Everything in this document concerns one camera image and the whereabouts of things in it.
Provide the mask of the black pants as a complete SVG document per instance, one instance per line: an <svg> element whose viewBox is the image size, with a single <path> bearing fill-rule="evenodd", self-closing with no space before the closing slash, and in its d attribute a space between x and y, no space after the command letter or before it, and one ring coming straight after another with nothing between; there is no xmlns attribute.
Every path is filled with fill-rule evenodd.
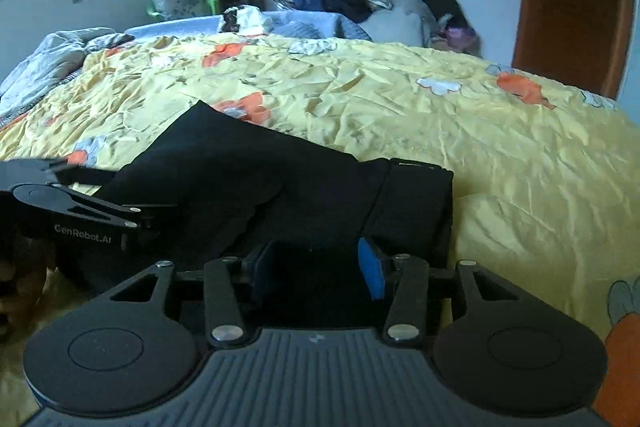
<svg viewBox="0 0 640 427"><path fill-rule="evenodd" d="M442 268L452 181L436 165L360 161L198 103L99 189L107 202L157 206L149 230L114 251L67 239L56 263L103 289L160 260L196 270L270 242L353 267L357 242L367 237L385 254Z"/></svg>

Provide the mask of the grey crumpled blanket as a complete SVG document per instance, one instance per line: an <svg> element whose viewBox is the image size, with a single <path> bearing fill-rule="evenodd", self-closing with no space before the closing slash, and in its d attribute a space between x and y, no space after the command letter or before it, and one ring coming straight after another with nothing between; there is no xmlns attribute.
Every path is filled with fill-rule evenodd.
<svg viewBox="0 0 640 427"><path fill-rule="evenodd" d="M114 49L132 40L134 36L108 27L59 30L47 35L35 51L1 81L1 124L32 108L77 72L89 54Z"/></svg>

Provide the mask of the yellow floral bedspread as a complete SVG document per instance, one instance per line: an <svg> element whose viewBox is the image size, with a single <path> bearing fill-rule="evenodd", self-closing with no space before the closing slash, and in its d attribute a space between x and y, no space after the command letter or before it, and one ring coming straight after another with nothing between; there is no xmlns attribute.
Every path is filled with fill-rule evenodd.
<svg viewBox="0 0 640 427"><path fill-rule="evenodd" d="M89 55L79 76L1 128L3 158L120 168L192 105L361 160L454 173L451 260L475 259L588 325L610 368L596 409L639 421L639 129L614 103L534 77L520 101L494 66L403 44L229 34Z"/></svg>

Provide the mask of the blue knitted blanket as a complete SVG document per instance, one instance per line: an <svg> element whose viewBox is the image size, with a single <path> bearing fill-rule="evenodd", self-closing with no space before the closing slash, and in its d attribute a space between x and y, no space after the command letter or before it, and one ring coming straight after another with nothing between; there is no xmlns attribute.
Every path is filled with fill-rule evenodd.
<svg viewBox="0 0 640 427"><path fill-rule="evenodd" d="M232 32L239 36L279 35L297 39L341 38L371 41L356 23L342 14L307 11L260 12L247 6L232 14L168 20L131 27L126 34L142 41L160 36L190 37Z"/></svg>

